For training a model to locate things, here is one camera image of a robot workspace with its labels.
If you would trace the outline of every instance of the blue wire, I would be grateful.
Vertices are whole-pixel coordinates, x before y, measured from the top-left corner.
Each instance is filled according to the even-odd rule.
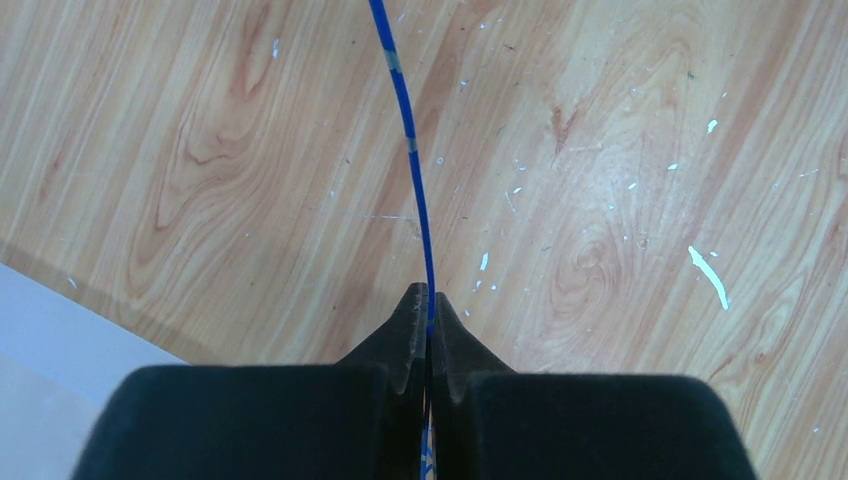
[[[418,146],[415,139],[415,121],[412,118],[412,105],[409,102],[409,92],[403,80],[400,69],[392,29],[383,0],[369,0],[374,23],[377,25],[377,35],[386,54],[389,73],[395,85],[395,93],[400,105],[400,117],[403,120],[403,131],[409,146],[409,170],[412,173],[412,186],[415,189],[415,201],[418,204],[418,220],[421,223],[421,241],[424,244],[424,264],[427,268],[427,336],[433,335],[433,324],[436,318],[436,269],[433,266],[433,246],[430,242],[430,222],[427,219],[427,202],[424,199],[424,180],[421,178],[421,164],[418,162]]]

